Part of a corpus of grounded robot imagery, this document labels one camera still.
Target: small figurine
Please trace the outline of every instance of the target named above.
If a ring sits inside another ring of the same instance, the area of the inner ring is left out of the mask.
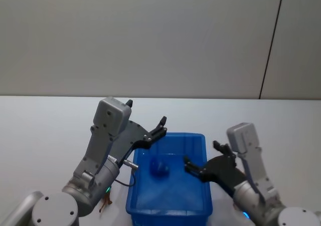
[[[109,187],[107,190],[106,190],[106,193],[104,195],[104,201],[103,201],[103,204],[99,210],[99,212],[102,212],[102,210],[105,208],[106,204],[108,205],[111,205],[112,204],[112,201],[110,200],[110,190],[111,190],[111,187]]]

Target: blue plastic bin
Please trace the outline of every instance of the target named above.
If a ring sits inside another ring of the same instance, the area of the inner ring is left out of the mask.
[[[195,164],[204,165],[207,161],[204,135],[167,133],[150,150],[135,151],[134,163],[139,170],[126,202],[134,226],[206,225],[213,211],[210,185],[184,171],[184,155]],[[168,176],[151,175],[149,164],[155,157],[168,165]]]

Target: white table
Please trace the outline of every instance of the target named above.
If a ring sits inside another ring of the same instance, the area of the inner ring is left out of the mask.
[[[101,98],[0,97],[0,215],[32,189],[61,190],[85,153],[89,128]],[[212,140],[228,142],[226,129],[253,122],[263,148],[266,170],[286,205],[321,209],[321,101],[133,99],[131,119],[147,130],[166,115],[171,132],[206,137],[207,156],[218,153]],[[119,178],[129,181],[130,170]],[[128,189],[113,184],[113,204],[99,215],[81,218],[93,226],[131,225],[125,211]],[[211,183],[213,214],[208,225],[242,225],[228,195]]]

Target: gray wall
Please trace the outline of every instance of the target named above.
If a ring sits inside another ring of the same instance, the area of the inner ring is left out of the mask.
[[[280,0],[0,0],[0,95],[259,98]],[[320,98],[321,0],[282,0],[262,98]]]

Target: cable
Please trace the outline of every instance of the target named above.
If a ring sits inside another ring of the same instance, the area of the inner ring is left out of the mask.
[[[115,179],[115,181],[120,183],[121,185],[126,186],[126,187],[133,187],[136,184],[136,176],[135,176],[135,174],[133,172],[131,173],[131,175],[132,175],[132,177],[134,179],[134,182],[132,184],[126,184],[126,183],[123,183],[121,181],[118,181],[117,179]]]

